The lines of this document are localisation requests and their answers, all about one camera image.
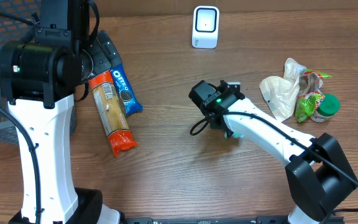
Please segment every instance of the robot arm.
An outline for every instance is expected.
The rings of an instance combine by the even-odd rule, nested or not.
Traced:
[[[221,81],[215,87],[201,81],[189,97],[212,128],[247,136],[285,167],[296,203],[288,216],[289,223],[317,224],[325,220],[357,188],[350,181],[357,180],[356,176],[336,139],[326,133],[316,139],[279,123],[240,93],[238,83]],[[321,159],[331,165],[324,162],[315,172],[311,165]]]

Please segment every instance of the red package end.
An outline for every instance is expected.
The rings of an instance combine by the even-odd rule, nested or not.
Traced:
[[[134,141],[134,137],[130,130],[117,130],[110,134],[108,139],[112,147],[112,152],[116,157],[118,151],[125,151],[138,145],[138,143]]]

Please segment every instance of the green lid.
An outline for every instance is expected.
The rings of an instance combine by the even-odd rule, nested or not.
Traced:
[[[317,112],[323,116],[332,116],[339,111],[340,107],[341,103],[338,98],[331,94],[325,94],[325,98],[321,102]]]

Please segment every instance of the barcode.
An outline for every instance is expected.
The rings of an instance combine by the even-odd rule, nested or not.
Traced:
[[[110,99],[113,96],[112,88],[109,83],[103,83],[102,84],[104,95],[106,96],[106,99]]]

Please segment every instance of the green cap jar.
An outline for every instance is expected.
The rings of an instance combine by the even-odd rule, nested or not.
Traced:
[[[320,107],[310,115],[310,118],[316,122],[323,122],[327,118],[334,116],[340,108],[341,103],[338,98],[332,94],[325,94],[325,98],[323,102],[321,102]]]

